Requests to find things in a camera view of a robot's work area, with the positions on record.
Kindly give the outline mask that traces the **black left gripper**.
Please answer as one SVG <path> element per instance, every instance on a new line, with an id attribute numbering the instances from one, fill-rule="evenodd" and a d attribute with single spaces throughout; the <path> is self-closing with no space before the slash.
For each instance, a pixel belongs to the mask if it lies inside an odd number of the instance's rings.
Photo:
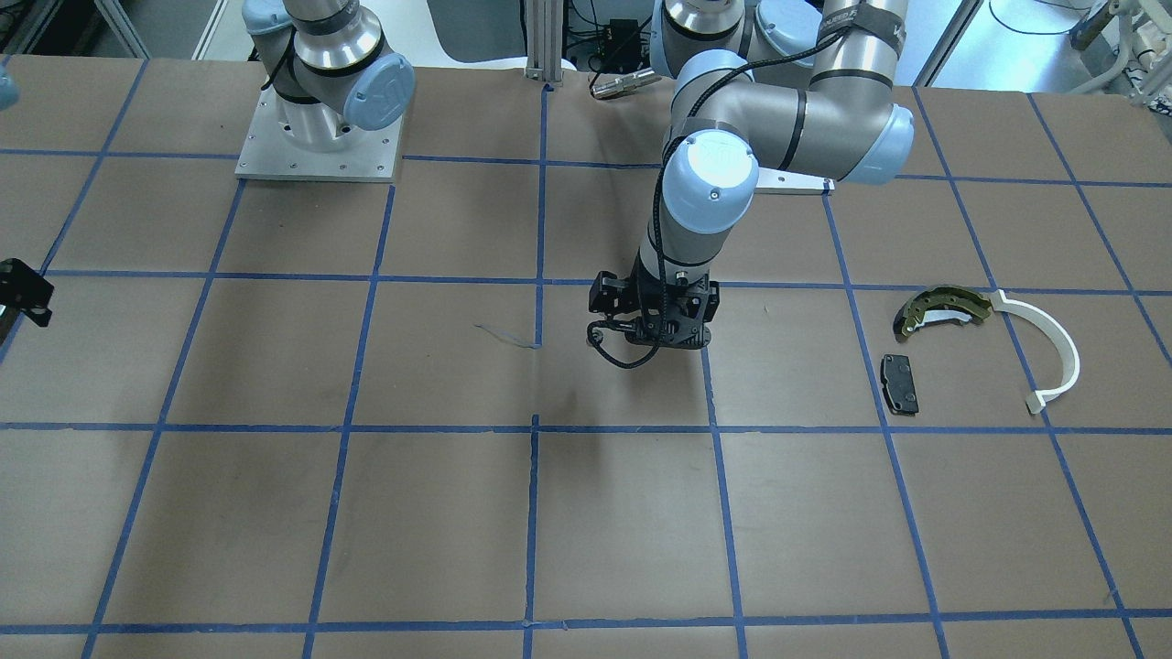
<path id="1" fill-rule="evenodd" d="M 701 276 L 688 286 L 665 285 L 647 271 L 634 271 L 634 310 L 627 341 L 663 349 L 703 349 L 711 342 L 711 322 L 720 305 L 720 283 Z"/>

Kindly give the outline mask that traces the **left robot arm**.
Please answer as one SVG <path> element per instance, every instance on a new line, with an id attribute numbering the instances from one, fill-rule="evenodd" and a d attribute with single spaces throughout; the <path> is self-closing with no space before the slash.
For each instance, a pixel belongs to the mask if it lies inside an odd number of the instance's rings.
<path id="1" fill-rule="evenodd" d="M 702 349 L 718 308 L 711 263 L 769 168 L 883 185 L 908 159 L 893 101 L 905 1 L 657 1 L 650 62 L 673 79 L 652 217 L 631 276 L 591 284 L 605 330 L 653 349 Z"/>

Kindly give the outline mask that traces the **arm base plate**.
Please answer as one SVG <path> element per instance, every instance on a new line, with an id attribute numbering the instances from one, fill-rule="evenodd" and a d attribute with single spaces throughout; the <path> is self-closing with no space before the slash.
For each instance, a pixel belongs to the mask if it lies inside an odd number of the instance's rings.
<path id="1" fill-rule="evenodd" d="M 815 196 L 829 195 L 834 191 L 836 183 L 831 178 L 775 170 L 774 168 L 761 168 L 756 188 L 754 188 L 754 193 L 757 195 Z"/>
<path id="2" fill-rule="evenodd" d="M 298 104 L 260 91 L 236 176 L 285 182 L 393 183 L 406 117 L 367 131 L 325 104 Z"/>

